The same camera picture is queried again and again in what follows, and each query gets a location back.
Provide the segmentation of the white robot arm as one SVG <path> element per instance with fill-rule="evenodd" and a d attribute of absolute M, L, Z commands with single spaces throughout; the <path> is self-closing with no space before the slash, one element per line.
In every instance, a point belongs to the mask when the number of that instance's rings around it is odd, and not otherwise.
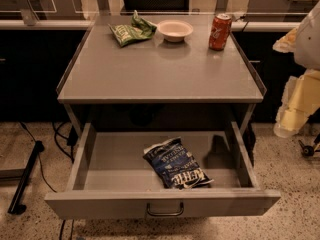
<path fill-rule="evenodd" d="M 320 2 L 298 27 L 277 40 L 273 49 L 292 52 L 294 61 L 306 69 L 300 77 L 289 78 L 276 116 L 274 133 L 288 138 L 297 134 L 320 108 Z"/>

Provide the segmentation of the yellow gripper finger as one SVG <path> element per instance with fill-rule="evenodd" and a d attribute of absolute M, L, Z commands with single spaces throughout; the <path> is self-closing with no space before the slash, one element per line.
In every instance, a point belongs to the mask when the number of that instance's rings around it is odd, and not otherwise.
<path fill-rule="evenodd" d="M 286 35 L 278 39 L 273 44 L 273 49 L 280 53 L 294 52 L 296 49 L 296 35 L 298 28 L 295 27 L 290 30 Z"/>
<path fill-rule="evenodd" d="M 320 108 L 320 71 L 307 69 L 300 77 L 290 76 L 281 102 L 273 130 L 278 137 L 288 138 Z"/>

